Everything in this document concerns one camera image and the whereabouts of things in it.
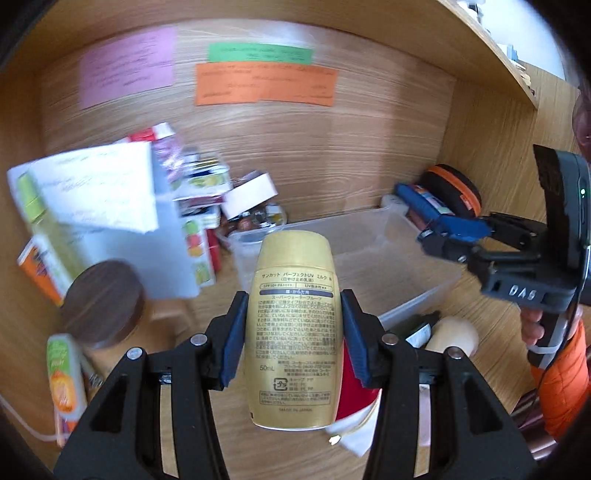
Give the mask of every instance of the wooden lid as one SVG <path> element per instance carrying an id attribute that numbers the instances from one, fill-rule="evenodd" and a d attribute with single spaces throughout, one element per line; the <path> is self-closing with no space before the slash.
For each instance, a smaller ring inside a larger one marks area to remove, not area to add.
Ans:
<path id="1" fill-rule="evenodd" d="M 66 332 L 88 348 L 124 340 L 144 309 L 144 289 L 126 263 L 109 260 L 84 270 L 60 309 Z"/>

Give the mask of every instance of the pink paper note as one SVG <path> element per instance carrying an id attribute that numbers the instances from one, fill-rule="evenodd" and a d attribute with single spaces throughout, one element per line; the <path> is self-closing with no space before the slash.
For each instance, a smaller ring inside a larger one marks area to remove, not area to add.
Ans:
<path id="1" fill-rule="evenodd" d="M 164 27 L 94 48 L 80 59 L 80 109 L 173 84 L 176 28 Z"/>

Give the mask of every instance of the transparent plastic container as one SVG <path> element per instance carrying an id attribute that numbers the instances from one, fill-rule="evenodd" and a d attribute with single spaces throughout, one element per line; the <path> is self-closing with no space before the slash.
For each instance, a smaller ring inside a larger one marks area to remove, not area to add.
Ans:
<path id="1" fill-rule="evenodd" d="M 262 240 L 279 230 L 308 230 L 330 242 L 341 289 L 351 288 L 363 311 L 385 328 L 441 302 L 461 275 L 459 265 L 425 255 L 417 228 L 388 207 L 234 232 L 229 241 L 241 287 L 249 291 Z"/>

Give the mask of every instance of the gold sunscreen bottle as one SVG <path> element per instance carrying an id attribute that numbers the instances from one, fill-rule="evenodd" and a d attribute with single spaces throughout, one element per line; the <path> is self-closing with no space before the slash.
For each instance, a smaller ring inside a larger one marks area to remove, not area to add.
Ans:
<path id="1" fill-rule="evenodd" d="M 245 373 L 252 421 L 277 430 L 334 422 L 343 320 L 330 244 L 314 232 L 267 235 L 248 301 Z"/>

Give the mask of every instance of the orange jacket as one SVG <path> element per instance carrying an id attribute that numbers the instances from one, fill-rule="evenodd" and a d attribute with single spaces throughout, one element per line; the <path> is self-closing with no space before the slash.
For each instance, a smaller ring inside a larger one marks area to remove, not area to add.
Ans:
<path id="1" fill-rule="evenodd" d="M 546 431 L 555 439 L 565 434 L 591 391 L 585 349 L 585 330 L 581 321 L 577 332 L 538 388 Z M 536 385 L 540 383 L 543 372 L 531 367 Z"/>

